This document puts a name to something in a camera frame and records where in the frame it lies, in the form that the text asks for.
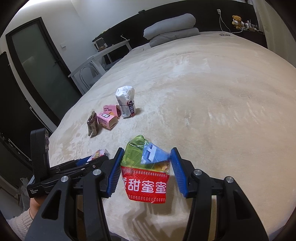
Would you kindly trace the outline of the left hand bare skin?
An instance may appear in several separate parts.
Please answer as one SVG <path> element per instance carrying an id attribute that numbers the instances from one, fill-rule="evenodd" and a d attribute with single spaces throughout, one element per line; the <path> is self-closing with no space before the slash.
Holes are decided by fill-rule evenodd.
<path id="1" fill-rule="evenodd" d="M 30 199 L 29 214 L 32 219 L 34 219 L 34 217 L 36 216 L 37 212 L 39 211 L 45 199 L 46 199 L 46 196 L 35 197 Z"/>

